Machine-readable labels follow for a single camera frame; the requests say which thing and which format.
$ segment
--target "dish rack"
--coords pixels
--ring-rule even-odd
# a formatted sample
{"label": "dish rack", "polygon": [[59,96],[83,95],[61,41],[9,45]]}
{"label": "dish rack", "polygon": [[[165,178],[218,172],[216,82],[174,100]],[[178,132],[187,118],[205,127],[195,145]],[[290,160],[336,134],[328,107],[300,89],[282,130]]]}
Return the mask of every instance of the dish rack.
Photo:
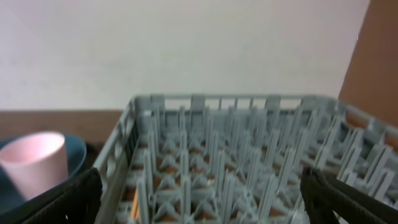
{"label": "dish rack", "polygon": [[309,223],[305,166],[398,208],[394,146],[396,128],[327,96],[137,96],[94,164],[96,223]]}

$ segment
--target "pink plastic cup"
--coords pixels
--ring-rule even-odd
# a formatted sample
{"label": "pink plastic cup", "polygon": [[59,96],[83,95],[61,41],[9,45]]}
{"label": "pink plastic cup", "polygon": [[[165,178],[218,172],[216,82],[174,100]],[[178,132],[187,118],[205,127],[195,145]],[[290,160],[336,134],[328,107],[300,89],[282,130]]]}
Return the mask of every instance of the pink plastic cup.
{"label": "pink plastic cup", "polygon": [[0,165],[21,195],[30,200],[68,178],[65,137],[42,132],[16,139],[1,149]]}

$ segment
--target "white wall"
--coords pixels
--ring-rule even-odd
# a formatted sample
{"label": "white wall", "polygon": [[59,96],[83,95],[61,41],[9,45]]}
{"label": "white wall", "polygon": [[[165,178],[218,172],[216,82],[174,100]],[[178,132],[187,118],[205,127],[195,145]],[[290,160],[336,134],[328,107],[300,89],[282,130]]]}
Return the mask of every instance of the white wall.
{"label": "white wall", "polygon": [[138,93],[338,96],[368,0],[2,0],[0,110]]}

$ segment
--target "blue plate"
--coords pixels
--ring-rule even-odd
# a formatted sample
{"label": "blue plate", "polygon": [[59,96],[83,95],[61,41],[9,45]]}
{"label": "blue plate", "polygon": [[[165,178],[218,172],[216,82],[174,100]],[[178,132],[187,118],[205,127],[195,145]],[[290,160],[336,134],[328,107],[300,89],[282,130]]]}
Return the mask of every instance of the blue plate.
{"label": "blue plate", "polygon": [[[71,134],[64,135],[68,155],[69,178],[71,178],[84,169],[87,150],[86,144],[81,138]],[[19,137],[0,141],[0,150],[6,144]],[[0,214],[6,213],[18,206],[21,206],[24,202],[25,200],[22,198],[7,175],[4,173],[3,169],[0,167]]]}

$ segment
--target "brown wall trim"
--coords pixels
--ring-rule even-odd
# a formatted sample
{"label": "brown wall trim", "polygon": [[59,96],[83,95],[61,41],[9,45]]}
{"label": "brown wall trim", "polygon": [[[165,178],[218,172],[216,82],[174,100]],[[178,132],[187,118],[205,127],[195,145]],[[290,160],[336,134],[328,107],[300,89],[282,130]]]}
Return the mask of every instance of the brown wall trim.
{"label": "brown wall trim", "polygon": [[122,111],[0,111],[0,139],[36,131],[60,131],[105,142]]}
{"label": "brown wall trim", "polygon": [[371,1],[339,99],[398,126],[398,1]]}

